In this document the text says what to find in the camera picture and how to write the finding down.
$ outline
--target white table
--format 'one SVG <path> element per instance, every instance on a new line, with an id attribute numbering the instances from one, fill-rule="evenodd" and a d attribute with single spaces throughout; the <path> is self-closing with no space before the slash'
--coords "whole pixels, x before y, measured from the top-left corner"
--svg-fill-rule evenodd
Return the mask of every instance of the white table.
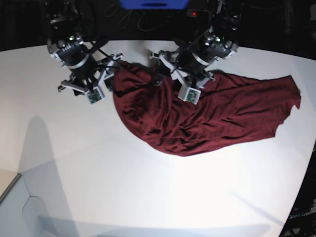
<path id="1" fill-rule="evenodd" d="M 146 48 L 176 46 L 112 41 L 104 50 L 146 64 Z M 277 237 L 316 138 L 316 62 L 240 48 L 211 68 L 257 79 L 292 75 L 301 108 L 276 138 L 172 156 L 124 127 L 108 91 L 93 106 L 69 90 L 58 93 L 70 72 L 45 46 L 1 52 L 0 168 L 23 174 L 60 236 Z"/>

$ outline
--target dark red fabric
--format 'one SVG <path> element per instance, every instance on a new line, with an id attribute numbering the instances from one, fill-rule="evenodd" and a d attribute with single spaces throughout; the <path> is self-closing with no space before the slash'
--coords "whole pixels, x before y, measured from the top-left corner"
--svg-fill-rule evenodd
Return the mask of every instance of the dark red fabric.
<path id="1" fill-rule="evenodd" d="M 164 78 L 150 84 L 151 75 L 127 65 L 114 77 L 114 103 L 125 126 L 153 148 L 179 156 L 213 151 L 241 142 L 275 136 L 277 127 L 300 106 L 292 76 L 257 80 L 215 74 L 197 105 L 183 102 L 176 83 Z"/>

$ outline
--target blue box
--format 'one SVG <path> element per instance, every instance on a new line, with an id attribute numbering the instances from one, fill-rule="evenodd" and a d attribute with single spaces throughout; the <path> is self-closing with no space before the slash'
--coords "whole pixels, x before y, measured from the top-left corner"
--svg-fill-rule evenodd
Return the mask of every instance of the blue box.
<path id="1" fill-rule="evenodd" d="M 189 0 L 119 0 L 125 9 L 183 9 Z"/>

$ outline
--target black cable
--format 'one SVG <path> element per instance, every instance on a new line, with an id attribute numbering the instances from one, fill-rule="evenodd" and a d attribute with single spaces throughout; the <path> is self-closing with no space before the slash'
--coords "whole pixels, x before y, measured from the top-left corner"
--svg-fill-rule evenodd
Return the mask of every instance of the black cable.
<path id="1" fill-rule="evenodd" d="M 103 54 L 105 57 L 109 58 L 110 60 L 113 60 L 114 62 L 117 63 L 117 65 L 119 66 L 120 69 L 124 69 L 126 71 L 128 71 L 129 73 L 132 73 L 133 75 L 137 76 L 134 72 L 132 72 L 130 69 L 128 69 L 125 65 L 123 65 L 122 63 L 118 62 L 116 59 L 114 59 L 112 56 L 110 56 L 109 54 L 105 53 L 103 50 L 101 50 L 100 48 L 98 48 L 98 51 Z"/>
<path id="2" fill-rule="evenodd" d="M 115 66 L 105 66 L 105 68 L 120 68 L 120 67 L 115 67 Z"/>
<path id="3" fill-rule="evenodd" d="M 189 74 L 191 76 L 195 75 L 195 73 L 190 71 L 190 70 L 187 70 L 187 69 L 184 69 L 184 68 L 180 68 L 180 67 L 177 67 L 177 69 L 179 69 L 180 71 L 183 71 L 183 72 L 185 72 L 185 73 L 187 73 L 187 74 Z"/>
<path id="4" fill-rule="evenodd" d="M 88 37 L 88 41 L 92 40 L 95 36 L 96 36 L 96 33 L 97 33 L 97 25 L 98 25 L 98 19 L 97 19 L 97 13 L 96 13 L 96 10 L 95 10 L 95 7 L 93 5 L 93 3 L 91 2 L 91 0 L 86 0 L 88 2 L 88 5 L 89 5 L 89 8 L 92 12 L 92 15 L 93 15 L 93 34 L 91 36 Z M 79 21 L 80 21 L 80 24 L 81 24 L 81 27 L 82 27 L 82 31 L 83 31 L 83 34 L 85 36 L 87 36 L 87 31 L 85 29 L 85 26 L 83 24 L 83 21 L 82 21 L 82 17 L 81 17 L 81 3 L 82 3 L 82 0 L 78 0 L 78 5 L 77 5 L 77 9 L 78 9 L 78 18 L 79 18 Z"/>
<path id="5" fill-rule="evenodd" d="M 179 60 L 179 58 L 180 58 L 180 56 L 186 51 L 186 50 L 188 50 L 195 42 L 197 42 L 202 36 L 204 36 L 204 34 L 206 33 L 206 32 L 208 32 L 209 31 L 209 29 L 207 29 L 206 31 L 204 31 L 201 35 L 199 35 L 194 41 L 192 41 L 188 46 L 186 46 L 186 47 L 184 47 L 180 52 L 179 52 L 179 54 L 178 54 L 178 56 L 177 56 L 177 58 L 176 58 L 176 62 L 175 62 L 175 69 L 173 70 L 173 72 L 175 71 L 175 70 L 177 70 L 177 69 L 179 69 L 179 67 L 178 67 L 178 60 Z"/>

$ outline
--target cable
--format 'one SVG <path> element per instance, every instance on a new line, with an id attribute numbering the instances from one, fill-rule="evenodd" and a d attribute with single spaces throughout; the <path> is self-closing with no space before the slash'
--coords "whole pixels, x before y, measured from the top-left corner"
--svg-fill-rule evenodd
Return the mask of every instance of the cable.
<path id="1" fill-rule="evenodd" d="M 170 19 L 168 19 L 166 22 L 164 22 L 164 23 L 162 23 L 162 24 L 160 24 L 160 25 L 158 25 L 158 26 L 156 26 L 156 27 L 153 27 L 153 28 L 148 29 L 148 30 L 144 30 L 144 29 L 142 29 L 141 26 L 140 26 L 140 22 L 143 20 L 143 17 L 144 17 L 144 16 L 141 16 L 141 17 L 139 18 L 138 22 L 137 22 L 137 26 L 138 26 L 139 30 L 142 31 L 142 32 L 154 31 L 154 30 L 156 30 L 156 29 L 158 29 L 158 28 L 164 26 L 165 24 L 167 24 L 167 23 L 170 21 Z"/>
<path id="2" fill-rule="evenodd" d="M 204 31 L 201 35 L 199 35 L 194 41 L 192 41 L 188 46 L 186 46 L 186 47 L 184 47 L 180 52 L 179 52 L 179 54 L 178 54 L 178 56 L 177 56 L 177 58 L 176 58 L 176 62 L 175 62 L 175 69 L 171 72 L 171 73 L 173 73 L 175 70 L 177 70 L 177 69 L 179 69 L 179 67 L 178 67 L 178 60 L 179 60 L 179 58 L 180 58 L 180 56 L 186 51 L 186 50 L 188 50 L 195 42 L 197 42 L 202 36 L 204 36 L 204 34 L 206 33 L 206 32 L 208 32 L 209 31 L 209 29 L 207 29 L 206 31 Z"/>
<path id="3" fill-rule="evenodd" d="M 97 19 L 97 13 L 96 13 L 96 10 L 95 10 L 95 7 L 93 5 L 93 3 L 91 2 L 91 0 L 86 0 L 88 2 L 88 5 L 89 5 L 89 8 L 92 12 L 92 15 L 93 15 L 93 34 L 92 36 L 88 37 L 88 40 L 92 40 L 95 36 L 96 36 L 96 33 L 97 33 L 97 25 L 98 25 L 98 19 Z M 78 5 L 77 5 L 77 9 L 78 9 L 78 18 L 79 18 L 79 21 L 80 21 L 80 24 L 81 24 L 81 27 L 82 27 L 82 31 L 83 31 L 83 34 L 85 36 L 87 36 L 87 31 L 84 27 L 84 24 L 83 24 L 83 21 L 82 21 L 82 17 L 81 17 L 81 3 L 82 3 L 82 0 L 78 0 Z"/>
<path id="4" fill-rule="evenodd" d="M 110 14 L 110 15 L 108 15 L 107 14 L 107 12 L 112 8 L 112 7 L 116 7 L 115 9 L 114 9 L 114 11 L 113 11 L 113 13 L 112 14 Z M 106 18 L 112 18 L 112 17 L 114 17 L 116 14 L 117 14 L 117 12 L 118 12 L 118 10 L 119 10 L 119 2 L 114 2 L 113 4 L 111 4 L 110 6 L 108 6 L 104 11 L 103 11 L 103 14 L 104 14 L 104 16 L 106 17 Z"/>
<path id="5" fill-rule="evenodd" d="M 94 9 L 94 6 L 92 5 L 92 3 L 91 3 L 91 0 L 87 0 L 88 2 L 89 2 L 89 7 L 91 8 L 91 10 L 92 10 L 92 12 L 94 12 L 95 13 L 95 9 Z M 83 23 L 82 23 L 82 19 L 81 19 L 81 11 L 80 11 L 80 8 L 78 7 L 78 13 L 79 13 L 79 20 L 80 20 L 80 23 L 81 23 L 81 25 L 82 25 L 82 29 L 83 29 L 83 31 L 85 32 L 85 30 L 84 30 L 84 27 L 83 27 Z M 90 44 L 92 44 L 92 46 L 95 46 L 95 43 L 94 42 L 92 42 L 92 40 L 90 40 L 89 41 L 90 42 Z M 125 67 L 123 67 L 123 65 L 121 65 L 117 60 L 115 60 L 113 57 L 111 57 L 110 55 L 108 55 L 107 53 L 105 53 L 103 50 L 101 50 L 100 48 L 98 48 L 98 51 L 100 52 L 100 53 L 102 53 L 105 57 L 107 57 L 107 58 L 109 58 L 110 60 L 113 60 L 114 62 L 116 62 L 117 63 L 117 65 L 121 68 L 121 69 L 125 69 L 125 70 L 127 70 L 127 71 L 129 71 L 130 73 L 132 73 L 129 69 L 127 69 L 127 68 L 125 68 Z"/>
<path id="6" fill-rule="evenodd" d="M 185 73 L 187 73 L 187 74 L 189 74 L 191 76 L 195 75 L 195 73 L 190 71 L 190 70 L 187 70 L 187 69 L 184 69 L 184 68 L 179 68 L 179 67 L 177 69 L 179 69 L 180 71 L 183 71 L 183 72 L 185 72 Z"/>
<path id="7" fill-rule="evenodd" d="M 117 12 L 119 11 L 120 9 L 120 5 L 119 5 L 119 2 L 114 2 L 112 3 L 110 6 L 108 6 L 104 11 L 103 11 L 103 14 L 106 18 L 112 18 L 114 17 Z M 130 19 L 133 15 L 133 10 L 130 10 L 128 11 L 122 18 L 121 20 L 118 22 L 118 25 L 120 26 L 121 30 L 125 30 L 130 22 Z"/>
<path id="8" fill-rule="evenodd" d="M 115 66 L 105 66 L 105 68 L 120 68 L 120 67 L 115 67 Z"/>
<path id="9" fill-rule="evenodd" d="M 116 59 L 114 59 L 113 57 L 111 57 L 109 54 L 105 53 L 103 50 L 101 50 L 100 48 L 98 48 L 98 51 L 103 54 L 104 56 L 106 56 L 107 58 L 109 58 L 110 60 L 113 60 L 114 62 L 117 63 L 117 65 L 119 66 L 120 69 L 124 69 L 126 71 L 128 71 L 129 73 L 132 73 L 133 75 L 136 75 L 134 72 L 132 72 L 130 69 L 128 69 L 125 65 L 123 65 L 122 63 L 118 62 Z"/>

